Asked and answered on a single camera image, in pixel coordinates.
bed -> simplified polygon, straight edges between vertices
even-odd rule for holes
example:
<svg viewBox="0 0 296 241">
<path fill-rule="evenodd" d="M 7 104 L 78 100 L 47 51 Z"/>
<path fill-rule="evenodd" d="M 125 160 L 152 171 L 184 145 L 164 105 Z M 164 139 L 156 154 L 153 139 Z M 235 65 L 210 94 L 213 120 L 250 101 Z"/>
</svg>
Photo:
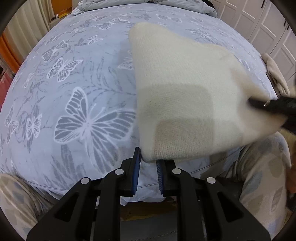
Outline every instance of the bed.
<svg viewBox="0 0 296 241">
<path fill-rule="evenodd" d="M 60 199 L 81 178 L 102 178 L 133 155 L 139 133 L 128 32 L 142 21 L 226 47 L 254 84 L 276 97 L 260 54 L 207 14 L 147 3 L 70 15 L 34 47 L 9 88 L 0 113 L 0 172 L 19 176 L 48 199 Z M 211 167 L 227 171 L 239 151 L 178 165 L 194 177 L 215 176 L 221 172 Z M 136 195 L 121 203 L 162 200 L 156 165 L 142 162 Z"/>
</svg>

orange wall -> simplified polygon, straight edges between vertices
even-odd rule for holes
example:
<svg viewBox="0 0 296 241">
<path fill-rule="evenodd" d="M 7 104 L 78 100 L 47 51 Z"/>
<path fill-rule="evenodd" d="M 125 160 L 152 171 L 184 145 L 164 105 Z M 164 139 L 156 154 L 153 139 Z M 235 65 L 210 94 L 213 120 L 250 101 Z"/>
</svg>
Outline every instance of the orange wall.
<svg viewBox="0 0 296 241">
<path fill-rule="evenodd" d="M 60 13 L 62 10 L 72 7 L 72 0 L 51 0 L 54 14 Z"/>
</svg>

beige towel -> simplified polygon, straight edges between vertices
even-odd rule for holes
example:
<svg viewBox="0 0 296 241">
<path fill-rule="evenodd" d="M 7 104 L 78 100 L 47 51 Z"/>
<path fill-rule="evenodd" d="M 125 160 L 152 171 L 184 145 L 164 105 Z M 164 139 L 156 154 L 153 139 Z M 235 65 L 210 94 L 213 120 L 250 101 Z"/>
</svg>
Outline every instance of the beige towel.
<svg viewBox="0 0 296 241">
<path fill-rule="evenodd" d="M 136 24 L 129 40 L 145 161 L 236 148 L 276 132 L 285 122 L 248 105 L 251 95 L 268 98 L 226 48 L 151 23 Z"/>
<path fill-rule="evenodd" d="M 267 72 L 272 76 L 274 84 L 277 90 L 280 92 L 282 96 L 289 96 L 290 91 L 287 85 L 285 78 L 283 77 L 279 67 L 275 63 L 275 61 L 270 57 L 267 53 L 261 54 L 261 57 L 266 64 Z"/>
</svg>

pajama pants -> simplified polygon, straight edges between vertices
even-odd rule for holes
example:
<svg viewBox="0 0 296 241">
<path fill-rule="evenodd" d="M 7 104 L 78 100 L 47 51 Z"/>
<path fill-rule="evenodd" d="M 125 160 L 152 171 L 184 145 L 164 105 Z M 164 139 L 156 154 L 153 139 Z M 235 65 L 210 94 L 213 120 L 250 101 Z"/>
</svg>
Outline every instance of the pajama pants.
<svg viewBox="0 0 296 241">
<path fill-rule="evenodd" d="M 224 176 L 243 181 L 240 202 L 268 230 L 281 230 L 286 212 L 286 168 L 291 167 L 287 143 L 280 133 L 245 146 Z M 21 179 L 0 174 L 0 207 L 20 236 L 28 232 L 54 204 Z"/>
</svg>

black door handle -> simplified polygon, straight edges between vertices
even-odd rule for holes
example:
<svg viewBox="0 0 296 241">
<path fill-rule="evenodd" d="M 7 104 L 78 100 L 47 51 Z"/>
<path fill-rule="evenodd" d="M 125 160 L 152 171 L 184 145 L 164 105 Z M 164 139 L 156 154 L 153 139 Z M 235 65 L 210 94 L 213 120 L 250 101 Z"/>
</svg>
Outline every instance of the black door handle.
<svg viewBox="0 0 296 241">
<path fill-rule="evenodd" d="M 263 6 L 264 6 L 264 3 L 265 3 L 265 0 L 263 0 L 263 3 L 262 3 L 262 6 L 261 6 L 261 8 L 263 8 Z"/>
</svg>

